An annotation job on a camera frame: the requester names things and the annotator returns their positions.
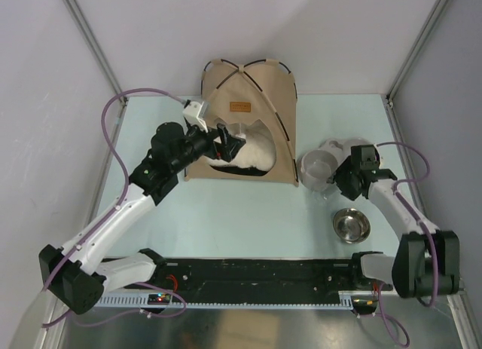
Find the white fluffy cushion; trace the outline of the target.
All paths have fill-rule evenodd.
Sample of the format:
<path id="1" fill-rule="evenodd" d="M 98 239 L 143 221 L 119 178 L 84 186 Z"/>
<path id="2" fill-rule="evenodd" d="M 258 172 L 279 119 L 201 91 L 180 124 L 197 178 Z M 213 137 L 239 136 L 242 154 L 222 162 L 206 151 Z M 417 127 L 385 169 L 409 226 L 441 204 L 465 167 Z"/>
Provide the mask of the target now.
<path id="1" fill-rule="evenodd" d="M 273 168 L 276 163 L 276 147 L 270 130 L 262 121 L 257 120 L 251 125 L 228 124 L 227 130 L 231 135 L 243 138 L 246 144 L 231 162 L 207 158 L 210 166 L 255 168 L 264 172 Z"/>

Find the stainless steel pet bowl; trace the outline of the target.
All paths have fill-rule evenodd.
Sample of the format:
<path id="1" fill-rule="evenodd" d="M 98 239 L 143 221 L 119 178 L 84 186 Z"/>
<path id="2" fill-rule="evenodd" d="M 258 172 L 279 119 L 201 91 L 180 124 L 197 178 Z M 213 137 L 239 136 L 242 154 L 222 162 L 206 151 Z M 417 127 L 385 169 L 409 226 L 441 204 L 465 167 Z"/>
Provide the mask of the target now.
<path id="1" fill-rule="evenodd" d="M 355 209 L 338 210 L 332 219 L 335 234 L 345 243 L 361 243 L 368 239 L 371 224 L 367 216 Z"/>

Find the clear plastic water bottle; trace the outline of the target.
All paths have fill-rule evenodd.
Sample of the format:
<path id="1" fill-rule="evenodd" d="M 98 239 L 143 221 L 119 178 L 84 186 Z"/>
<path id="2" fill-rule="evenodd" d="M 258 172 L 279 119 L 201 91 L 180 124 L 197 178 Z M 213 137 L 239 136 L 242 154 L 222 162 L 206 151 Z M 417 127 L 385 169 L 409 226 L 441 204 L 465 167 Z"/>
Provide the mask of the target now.
<path id="1" fill-rule="evenodd" d="M 335 184 L 327 183 L 319 191 L 315 192 L 314 196 L 318 201 L 329 201 L 338 191 L 338 187 Z"/>

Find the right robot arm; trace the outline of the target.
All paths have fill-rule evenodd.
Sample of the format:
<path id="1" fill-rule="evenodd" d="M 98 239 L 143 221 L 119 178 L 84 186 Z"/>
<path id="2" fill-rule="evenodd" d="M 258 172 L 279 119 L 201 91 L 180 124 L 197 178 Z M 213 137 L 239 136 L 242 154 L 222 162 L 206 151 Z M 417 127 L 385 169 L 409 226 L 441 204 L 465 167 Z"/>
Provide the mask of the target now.
<path id="1" fill-rule="evenodd" d="M 376 145 L 352 145 L 329 179 L 347 199 L 364 197 L 384 216 L 398 238 L 395 256 L 378 252 L 353 254 L 349 283 L 366 289 L 375 280 L 391 285 L 402 298 L 452 295 L 460 285 L 460 242 L 427 219 L 399 190 L 397 176 L 381 166 Z"/>

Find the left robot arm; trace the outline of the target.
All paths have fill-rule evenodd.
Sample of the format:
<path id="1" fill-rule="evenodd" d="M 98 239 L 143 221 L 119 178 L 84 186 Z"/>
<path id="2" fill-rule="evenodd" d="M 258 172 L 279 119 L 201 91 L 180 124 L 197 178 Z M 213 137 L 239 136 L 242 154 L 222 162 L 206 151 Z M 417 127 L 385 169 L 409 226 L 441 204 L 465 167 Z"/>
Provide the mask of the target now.
<path id="1" fill-rule="evenodd" d="M 215 129 L 188 130 L 175 122 L 161 124 L 151 147 L 129 175 L 120 197 L 77 237 L 56 249 L 47 245 L 39 254 L 46 288 L 70 311 L 87 313 L 102 295 L 132 284 L 151 288 L 166 282 L 164 258 L 151 249 L 132 256 L 104 260 L 108 251 L 138 219 L 154 209 L 178 184 L 178 174 L 206 156 L 232 161 L 246 141 L 219 124 Z"/>

